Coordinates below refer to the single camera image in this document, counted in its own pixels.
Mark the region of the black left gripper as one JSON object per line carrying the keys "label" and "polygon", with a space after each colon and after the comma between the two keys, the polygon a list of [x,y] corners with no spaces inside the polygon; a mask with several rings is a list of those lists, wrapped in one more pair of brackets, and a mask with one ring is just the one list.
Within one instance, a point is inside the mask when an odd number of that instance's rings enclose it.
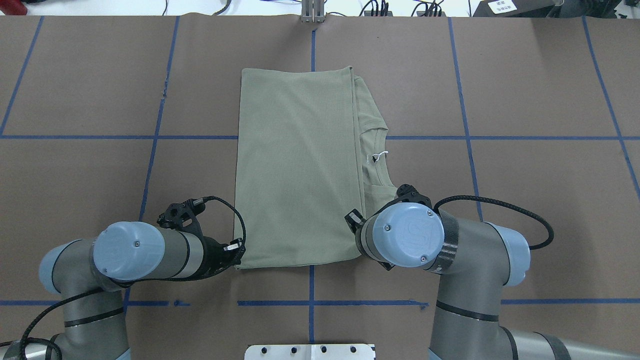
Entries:
{"label": "black left gripper", "polygon": [[242,258],[246,253],[246,239],[244,237],[236,238],[229,244],[219,243],[208,236],[203,239],[204,252],[200,278],[210,278],[242,264]]}

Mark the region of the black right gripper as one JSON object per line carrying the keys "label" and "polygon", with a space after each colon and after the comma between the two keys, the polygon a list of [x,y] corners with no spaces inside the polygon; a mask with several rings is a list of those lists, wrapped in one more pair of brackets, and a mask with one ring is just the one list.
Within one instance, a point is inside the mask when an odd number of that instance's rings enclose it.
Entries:
{"label": "black right gripper", "polygon": [[377,262],[382,266],[382,268],[386,269],[386,271],[391,271],[391,269],[395,267],[395,264],[391,264],[390,262],[388,262],[388,260],[380,260],[370,252],[366,240],[367,225],[372,223],[372,221],[374,221],[374,218],[382,211],[386,210],[392,205],[399,203],[416,203],[424,205],[428,208],[433,207],[431,199],[420,193],[414,186],[402,185],[398,187],[395,198],[387,202],[385,205],[382,205],[382,207],[380,207],[372,216],[365,218],[358,209],[353,209],[344,217],[351,232],[354,234],[355,244],[361,255]]}

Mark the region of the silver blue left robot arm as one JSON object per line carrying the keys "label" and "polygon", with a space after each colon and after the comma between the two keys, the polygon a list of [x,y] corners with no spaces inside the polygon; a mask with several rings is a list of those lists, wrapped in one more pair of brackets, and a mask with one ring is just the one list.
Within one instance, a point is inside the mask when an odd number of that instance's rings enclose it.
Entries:
{"label": "silver blue left robot arm", "polygon": [[196,230],[139,221],[109,225],[96,238],[43,256],[39,282],[61,300],[41,312],[3,360],[130,360],[122,292],[142,281],[205,280],[240,264],[246,237],[218,243]]}

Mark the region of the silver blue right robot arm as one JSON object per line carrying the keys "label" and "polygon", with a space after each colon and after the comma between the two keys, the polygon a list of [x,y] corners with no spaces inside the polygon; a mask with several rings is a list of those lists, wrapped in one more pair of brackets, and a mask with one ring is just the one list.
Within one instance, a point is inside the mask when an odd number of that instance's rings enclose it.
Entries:
{"label": "silver blue right robot arm", "polygon": [[[526,215],[547,230],[529,244],[516,230],[462,219],[441,209],[454,201],[496,205]],[[522,283],[531,252],[554,240],[540,215],[498,199],[459,194],[437,203],[403,184],[394,199],[365,217],[345,215],[361,255],[384,269],[416,268],[439,275],[428,348],[430,360],[637,360],[639,355],[541,332],[521,332],[499,323],[505,287]]]}

